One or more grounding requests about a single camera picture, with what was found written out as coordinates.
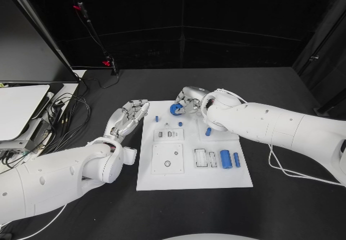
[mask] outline blue cylinder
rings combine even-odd
[[[228,150],[222,150],[219,152],[219,154],[221,154],[222,168],[224,169],[231,169],[234,166],[232,166],[230,151]]]
[[[235,166],[240,168],[241,162],[240,162],[238,152],[235,152],[232,155],[234,155]]]
[[[205,135],[206,136],[211,136],[211,132],[212,132],[212,129],[211,129],[211,127],[206,129],[206,133],[205,133]]]

